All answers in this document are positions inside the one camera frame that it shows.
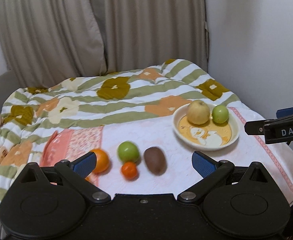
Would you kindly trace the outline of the white pink patterned towel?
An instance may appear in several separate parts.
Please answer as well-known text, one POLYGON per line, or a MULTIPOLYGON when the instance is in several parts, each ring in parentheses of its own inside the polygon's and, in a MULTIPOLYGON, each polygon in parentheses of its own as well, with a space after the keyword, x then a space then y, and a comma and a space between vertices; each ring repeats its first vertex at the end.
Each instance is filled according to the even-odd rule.
MULTIPOLYGON (((247 121, 260 119, 257 113, 235 107, 229 111, 235 115, 239 138, 222 150, 209 152, 209 156, 215 160, 229 160, 237 166, 261 162, 287 201, 293 204, 293 150, 286 144, 266 145, 263 137, 245 133, 247 121)), ((171 116, 88 129, 55 129, 44 148, 40 165, 52 166, 62 159, 72 161, 94 149, 108 154, 110 167, 100 175, 92 174, 90 181, 111 196, 116 193, 179 194, 201 179, 191 165, 194 149, 175 135, 171 116), (125 141, 133 142, 140 153, 151 147, 161 149, 166 159, 164 173, 152 174, 141 160, 137 165, 138 177, 126 180, 117 155, 118 146, 125 141)))

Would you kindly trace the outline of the large orange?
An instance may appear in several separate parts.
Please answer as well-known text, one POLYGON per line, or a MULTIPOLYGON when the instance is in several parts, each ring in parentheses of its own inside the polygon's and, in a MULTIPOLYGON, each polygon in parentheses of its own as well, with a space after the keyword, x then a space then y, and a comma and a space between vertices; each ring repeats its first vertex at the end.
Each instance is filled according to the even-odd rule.
POLYGON ((110 166, 108 154, 100 148, 93 149, 91 152, 94 152, 97 158, 96 167, 92 173, 99 174, 105 172, 110 166))

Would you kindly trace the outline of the large yellow apple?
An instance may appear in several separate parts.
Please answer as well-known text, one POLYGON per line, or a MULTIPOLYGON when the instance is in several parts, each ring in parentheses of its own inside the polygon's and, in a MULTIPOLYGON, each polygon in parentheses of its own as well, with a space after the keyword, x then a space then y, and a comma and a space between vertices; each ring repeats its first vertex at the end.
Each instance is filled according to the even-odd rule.
POLYGON ((187 108, 187 119, 195 125, 205 124, 210 117, 210 109, 208 105, 201 101, 195 100, 189 104, 187 108))

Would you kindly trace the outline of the green apple on towel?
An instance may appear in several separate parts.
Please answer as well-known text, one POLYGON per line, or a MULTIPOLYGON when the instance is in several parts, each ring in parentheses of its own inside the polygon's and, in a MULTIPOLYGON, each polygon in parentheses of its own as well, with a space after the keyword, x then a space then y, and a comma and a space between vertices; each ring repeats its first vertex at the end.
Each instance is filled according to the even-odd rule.
POLYGON ((122 142, 117 149, 118 157, 122 163, 137 162, 140 158, 140 152, 138 147, 130 141, 122 142))

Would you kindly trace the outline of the beige curtain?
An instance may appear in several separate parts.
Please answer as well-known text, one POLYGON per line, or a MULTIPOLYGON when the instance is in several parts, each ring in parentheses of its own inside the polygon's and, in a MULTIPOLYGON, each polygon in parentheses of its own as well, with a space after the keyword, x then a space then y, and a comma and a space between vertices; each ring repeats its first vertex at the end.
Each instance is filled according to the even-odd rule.
POLYGON ((0 0, 0 44, 21 87, 168 59, 207 69, 205 0, 0 0))

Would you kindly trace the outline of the brown kiwi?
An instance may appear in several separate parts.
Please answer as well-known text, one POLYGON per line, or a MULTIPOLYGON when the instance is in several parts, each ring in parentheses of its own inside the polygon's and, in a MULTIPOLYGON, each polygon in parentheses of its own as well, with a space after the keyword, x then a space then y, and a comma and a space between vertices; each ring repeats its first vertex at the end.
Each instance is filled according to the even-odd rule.
POLYGON ((166 158, 158 147, 150 147, 144 151, 144 161, 147 169, 154 175, 160 176, 166 171, 166 158))

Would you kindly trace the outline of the small tangerine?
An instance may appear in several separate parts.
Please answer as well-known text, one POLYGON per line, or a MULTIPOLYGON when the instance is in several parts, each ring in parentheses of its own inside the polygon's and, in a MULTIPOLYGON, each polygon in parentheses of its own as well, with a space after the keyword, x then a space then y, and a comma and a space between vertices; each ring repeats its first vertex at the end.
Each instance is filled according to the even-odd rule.
POLYGON ((138 175, 137 165, 132 161, 128 161, 121 167, 121 173, 125 179, 133 180, 138 175))

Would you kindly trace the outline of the striped floral quilt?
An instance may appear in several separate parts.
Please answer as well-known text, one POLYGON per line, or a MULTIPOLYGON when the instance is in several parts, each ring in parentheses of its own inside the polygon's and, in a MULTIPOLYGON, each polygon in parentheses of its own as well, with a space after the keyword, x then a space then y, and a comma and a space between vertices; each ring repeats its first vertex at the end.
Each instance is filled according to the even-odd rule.
POLYGON ((168 116, 191 100, 242 106, 236 94, 183 59, 142 70, 72 77, 48 89, 17 89, 1 111, 0 202, 21 169, 40 160, 55 132, 168 116))

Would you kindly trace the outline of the small green apple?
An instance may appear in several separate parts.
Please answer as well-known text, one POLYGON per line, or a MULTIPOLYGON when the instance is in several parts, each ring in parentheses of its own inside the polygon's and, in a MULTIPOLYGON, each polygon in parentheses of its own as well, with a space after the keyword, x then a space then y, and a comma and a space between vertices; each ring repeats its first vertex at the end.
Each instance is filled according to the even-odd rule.
POLYGON ((213 122, 217 124, 223 124, 229 119, 229 111, 224 105, 217 105, 212 110, 213 122))

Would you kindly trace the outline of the grey sofa headboard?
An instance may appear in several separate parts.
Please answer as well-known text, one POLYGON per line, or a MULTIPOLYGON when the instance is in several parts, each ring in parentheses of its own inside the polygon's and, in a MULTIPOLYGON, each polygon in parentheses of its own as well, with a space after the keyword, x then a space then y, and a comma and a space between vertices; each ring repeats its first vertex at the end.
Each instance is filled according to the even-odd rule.
POLYGON ((0 111, 8 97, 20 88, 15 73, 9 70, 0 76, 0 111))

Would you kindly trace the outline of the cream bowl with yellow print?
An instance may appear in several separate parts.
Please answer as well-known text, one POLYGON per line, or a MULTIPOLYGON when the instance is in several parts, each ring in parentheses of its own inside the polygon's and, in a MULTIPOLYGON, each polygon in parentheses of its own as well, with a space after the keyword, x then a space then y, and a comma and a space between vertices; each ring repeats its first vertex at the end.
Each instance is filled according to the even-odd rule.
POLYGON ((200 151, 218 151, 232 145, 239 138, 240 127, 234 113, 223 124, 216 124, 210 118, 205 124, 197 126, 187 120, 187 105, 179 107, 172 116, 175 135, 186 145, 200 151))

